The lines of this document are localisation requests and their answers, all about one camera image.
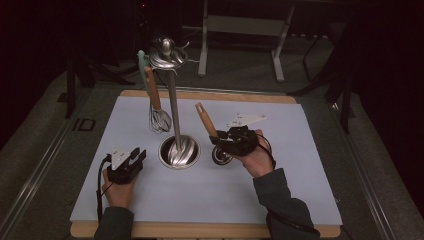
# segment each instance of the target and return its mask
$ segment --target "metal bowl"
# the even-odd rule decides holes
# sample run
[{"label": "metal bowl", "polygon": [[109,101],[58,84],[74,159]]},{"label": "metal bowl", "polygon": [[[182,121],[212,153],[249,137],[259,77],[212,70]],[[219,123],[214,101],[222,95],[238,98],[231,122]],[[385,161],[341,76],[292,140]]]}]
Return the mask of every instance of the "metal bowl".
[{"label": "metal bowl", "polygon": [[200,156],[200,145],[192,137],[181,135],[181,151],[177,150],[175,136],[171,136],[159,147],[159,159],[171,169],[186,169],[193,166]]}]

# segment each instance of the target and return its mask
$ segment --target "black cable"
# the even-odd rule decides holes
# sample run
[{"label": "black cable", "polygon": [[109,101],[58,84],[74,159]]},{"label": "black cable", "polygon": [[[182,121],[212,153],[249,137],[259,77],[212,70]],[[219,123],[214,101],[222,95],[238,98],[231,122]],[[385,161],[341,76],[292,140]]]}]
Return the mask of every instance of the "black cable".
[{"label": "black cable", "polygon": [[261,145],[261,144],[259,144],[259,143],[258,143],[258,147],[260,147],[262,150],[264,150],[264,151],[268,154],[269,158],[271,159],[272,166],[273,166],[273,168],[275,169],[275,165],[277,165],[277,162],[275,161],[274,157],[272,156],[272,147],[271,147],[271,143],[270,143],[270,142],[268,141],[268,139],[266,139],[264,136],[259,135],[259,134],[256,134],[256,135],[258,135],[259,137],[263,138],[263,139],[265,140],[265,142],[268,144],[268,146],[269,146],[269,150],[268,150],[268,149],[266,149],[264,146],[262,146],[262,145]]},{"label": "black cable", "polygon": [[109,190],[109,188],[112,187],[112,185],[113,185],[113,183],[111,183],[109,186],[107,186],[107,188],[102,192],[102,196],[105,195],[107,190]]},{"label": "black cable", "polygon": [[290,221],[286,218],[281,217],[280,215],[278,215],[277,213],[275,213],[275,212],[273,212],[269,209],[268,209],[268,213],[269,213],[270,216],[272,216],[273,218],[275,218],[277,221],[279,221],[280,223],[282,223],[284,225],[287,225],[289,227],[295,228],[295,229],[303,231],[303,232],[308,232],[308,233],[318,235],[318,237],[321,236],[321,233],[318,230],[316,230],[315,228],[311,228],[311,227],[308,227],[306,225]]},{"label": "black cable", "polygon": [[100,220],[102,220],[103,217],[103,202],[102,202],[102,171],[103,171],[103,165],[105,165],[106,162],[110,161],[110,155],[102,160],[102,163],[99,167],[99,172],[97,175],[97,191],[96,191],[96,197],[97,197],[97,219],[100,223]]}]

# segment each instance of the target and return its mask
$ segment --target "white paper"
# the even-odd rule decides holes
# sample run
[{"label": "white paper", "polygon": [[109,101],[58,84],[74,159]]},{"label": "white paper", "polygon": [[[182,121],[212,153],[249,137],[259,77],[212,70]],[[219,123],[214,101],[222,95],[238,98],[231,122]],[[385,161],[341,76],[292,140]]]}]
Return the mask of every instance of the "white paper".
[{"label": "white paper", "polygon": [[[113,146],[132,151],[147,150],[135,188],[131,210],[135,221],[182,223],[264,224],[266,209],[259,205],[252,177],[234,159],[224,166],[211,158],[209,140],[195,104],[199,100],[178,99],[182,134],[194,137],[201,146],[199,160],[190,168],[173,170],[158,157],[160,144],[170,133],[149,130],[148,98],[119,97],[92,166],[75,204],[71,221],[96,221],[97,172],[102,159]],[[314,224],[341,225],[321,160],[305,114],[299,104],[251,103],[200,100],[215,128],[228,130],[227,123],[237,114],[266,115],[267,119],[249,125],[262,129],[272,145],[277,168],[284,168],[292,196],[303,200]],[[169,101],[162,108],[171,115]]]}]

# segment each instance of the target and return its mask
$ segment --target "table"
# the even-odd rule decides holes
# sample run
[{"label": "table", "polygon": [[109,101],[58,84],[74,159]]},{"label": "table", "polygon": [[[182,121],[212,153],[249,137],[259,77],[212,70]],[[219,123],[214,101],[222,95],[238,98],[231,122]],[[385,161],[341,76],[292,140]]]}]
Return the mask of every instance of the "table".
[{"label": "table", "polygon": [[[144,91],[124,91],[121,96],[147,97]],[[271,95],[240,95],[219,93],[178,92],[178,99],[225,100],[262,103],[296,103],[292,97]],[[73,222],[71,233],[76,237],[90,237],[97,229],[96,221]],[[336,237],[338,226],[316,226],[323,237]],[[133,228],[134,237],[157,238],[267,238],[269,232],[264,224],[210,224],[210,223],[139,223]]]},{"label": "table", "polygon": [[284,81],[283,70],[281,68],[280,54],[283,44],[290,27],[290,22],[294,12],[294,4],[292,3],[286,15],[285,20],[269,20],[269,19],[251,19],[240,17],[227,17],[208,15],[208,1],[203,1],[203,26],[202,26],[202,49],[200,53],[200,62],[198,75],[203,77],[206,75],[206,64],[208,58],[208,31],[257,34],[265,36],[278,36],[279,41],[277,48],[272,50],[271,57],[274,65],[274,71],[278,82]]}]

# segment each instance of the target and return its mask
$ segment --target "person's right hand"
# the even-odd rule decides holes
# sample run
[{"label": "person's right hand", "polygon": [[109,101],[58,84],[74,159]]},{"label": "person's right hand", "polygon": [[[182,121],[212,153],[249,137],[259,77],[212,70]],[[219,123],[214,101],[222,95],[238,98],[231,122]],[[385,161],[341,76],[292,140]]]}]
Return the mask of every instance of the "person's right hand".
[{"label": "person's right hand", "polygon": [[[255,131],[258,136],[259,144],[265,147],[268,151],[270,150],[269,145],[265,141],[262,130],[258,129]],[[261,177],[267,173],[274,171],[274,166],[272,160],[268,154],[260,147],[256,147],[255,151],[249,153],[246,156],[233,156],[234,158],[240,160],[243,163],[243,166],[253,177]]]}]

